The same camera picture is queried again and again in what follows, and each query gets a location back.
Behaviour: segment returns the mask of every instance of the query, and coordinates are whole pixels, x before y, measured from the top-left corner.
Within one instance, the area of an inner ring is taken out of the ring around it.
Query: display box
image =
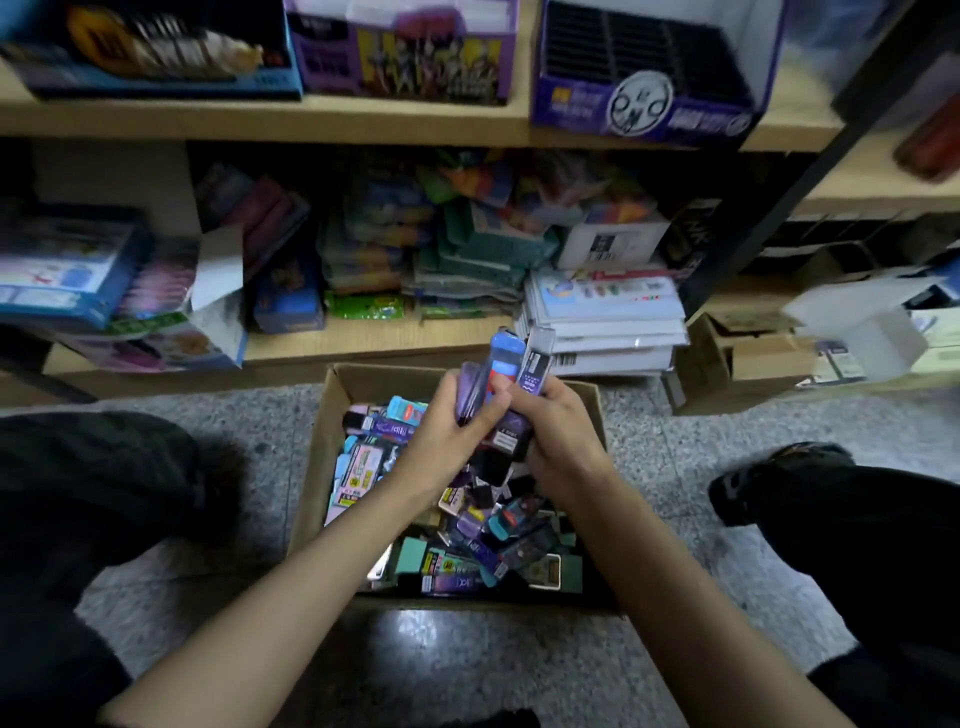
[[[519,0],[464,4],[463,14],[343,0],[285,5],[309,92],[475,104],[510,98]]]
[[[299,99],[282,0],[3,0],[0,56],[43,98]]]
[[[58,335],[57,340],[110,372],[239,367],[247,347],[242,289],[243,229],[219,228],[204,235],[193,285],[172,310],[114,318],[96,335]]]
[[[770,101],[783,3],[548,0],[532,121],[737,149]]]
[[[337,455],[345,440],[344,415],[350,406],[362,402],[386,402],[393,395],[411,401],[430,401],[444,376],[442,369],[390,367],[373,364],[334,364],[327,370],[324,392],[313,427],[309,465],[300,492],[288,553],[303,548],[324,527]],[[583,400],[593,427],[606,447],[600,392],[596,385],[566,383]],[[573,611],[616,613],[610,587],[590,561],[578,541],[583,558],[583,592],[545,592],[525,589],[504,595],[487,590],[469,595],[445,597],[397,596],[360,591],[353,599],[359,607],[373,609],[496,610],[567,608]]]
[[[813,373],[816,342],[792,333],[721,336],[709,316],[688,328],[666,392],[676,415],[743,412],[792,390]]]

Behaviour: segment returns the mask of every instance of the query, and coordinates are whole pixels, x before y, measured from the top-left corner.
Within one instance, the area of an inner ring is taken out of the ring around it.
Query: green package
[[[326,303],[327,314],[337,319],[403,318],[401,296],[335,296],[327,291],[324,294],[324,303]]]

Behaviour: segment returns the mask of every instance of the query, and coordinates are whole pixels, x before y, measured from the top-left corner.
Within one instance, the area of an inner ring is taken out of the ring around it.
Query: blue box
[[[256,282],[253,319],[265,333],[319,331],[324,304],[317,254],[302,245],[275,258]]]
[[[153,245],[140,210],[39,206],[0,231],[0,321],[102,330]]]
[[[2,0],[0,56],[43,98],[303,95],[282,0]]]

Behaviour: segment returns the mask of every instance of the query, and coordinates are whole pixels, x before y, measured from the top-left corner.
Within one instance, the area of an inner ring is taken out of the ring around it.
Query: purple box
[[[284,5],[310,93],[492,105],[510,97],[520,0],[497,2],[504,15],[493,24],[451,7],[376,12],[350,0],[319,14],[317,3]],[[497,25],[507,30],[480,30]]]
[[[659,0],[547,0],[532,122],[739,148],[770,100],[783,4],[687,3],[683,17],[673,16],[674,7]]]

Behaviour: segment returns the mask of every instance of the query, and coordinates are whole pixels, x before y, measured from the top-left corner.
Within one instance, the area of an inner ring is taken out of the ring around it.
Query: gray floor
[[[227,435],[249,459],[236,539],[165,543],[105,572],[83,618],[133,674],[147,669],[278,561],[305,473],[319,387],[104,405]],[[619,469],[686,540],[757,628],[804,670],[852,645],[816,586],[754,528],[724,529],[704,493],[731,464],[798,440],[834,440],[865,464],[960,480],[960,394],[767,404],[742,415],[672,418],[659,387],[604,391]],[[548,728],[684,721],[630,625],[464,613],[347,614],[321,647],[280,726],[410,726],[533,707]]]

